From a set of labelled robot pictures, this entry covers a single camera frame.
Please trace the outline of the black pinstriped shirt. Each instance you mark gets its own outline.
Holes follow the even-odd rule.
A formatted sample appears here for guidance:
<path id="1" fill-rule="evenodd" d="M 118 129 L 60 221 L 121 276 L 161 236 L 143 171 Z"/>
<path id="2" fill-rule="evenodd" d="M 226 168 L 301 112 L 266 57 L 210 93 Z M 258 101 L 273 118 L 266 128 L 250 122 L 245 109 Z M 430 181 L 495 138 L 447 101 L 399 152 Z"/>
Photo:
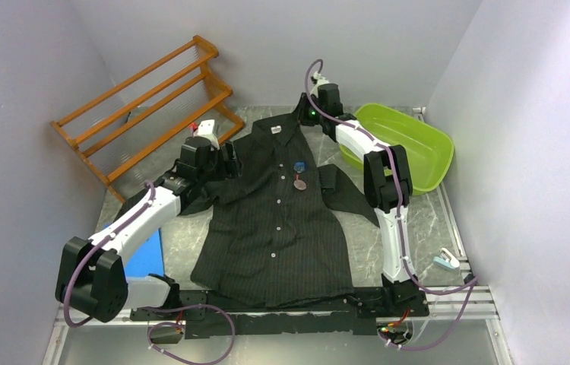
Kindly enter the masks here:
<path id="1" fill-rule="evenodd" d="M 209 182 L 186 209 L 213 212 L 191 281 L 271 308 L 350 294 L 347 239 L 335 212 L 376 223 L 364 194 L 337 166 L 315 164 L 290 114 L 255 121 L 233 144 L 240 177 Z M 307 171 L 297 173 L 297 161 L 305 161 Z M 307 189 L 295 189 L 295 179 Z"/>

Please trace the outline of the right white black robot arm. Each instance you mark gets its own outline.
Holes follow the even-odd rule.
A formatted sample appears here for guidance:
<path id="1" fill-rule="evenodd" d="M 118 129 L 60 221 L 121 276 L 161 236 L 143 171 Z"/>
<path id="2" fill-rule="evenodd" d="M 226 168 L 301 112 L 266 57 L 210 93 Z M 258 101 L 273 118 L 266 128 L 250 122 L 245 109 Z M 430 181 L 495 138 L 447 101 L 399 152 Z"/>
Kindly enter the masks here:
<path id="1" fill-rule="evenodd" d="M 407 254 L 407 211 L 413 193 L 407 152 L 366 130 L 355 116 L 343 113 L 338 86 L 318 81 L 305 87 L 296 115 L 303 125 L 320 125 L 324 134 L 363 162 L 363 188 L 378 218 L 383 247 L 382 309 L 400 315 L 420 298 L 413 263 Z"/>

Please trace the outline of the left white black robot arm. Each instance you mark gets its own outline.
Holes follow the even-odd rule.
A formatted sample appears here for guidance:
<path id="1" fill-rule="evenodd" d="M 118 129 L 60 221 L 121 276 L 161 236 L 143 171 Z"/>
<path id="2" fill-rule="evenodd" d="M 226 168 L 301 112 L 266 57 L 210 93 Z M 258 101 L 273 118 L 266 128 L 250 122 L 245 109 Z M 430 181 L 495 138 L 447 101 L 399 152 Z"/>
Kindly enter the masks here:
<path id="1" fill-rule="evenodd" d="M 209 137 L 189 137 L 173 166 L 146 181 L 141 197 L 119 219 L 88 239 L 72 237 L 62 249 L 55 287 L 66 324 L 76 328 L 92 319 L 106 323 L 124 309 L 174 317 L 182 308 L 179 284 L 165 275 L 129 277 L 125 266 L 154 233 L 197 200 L 209 182 L 236 178 L 241 169 L 232 142 L 215 146 Z"/>

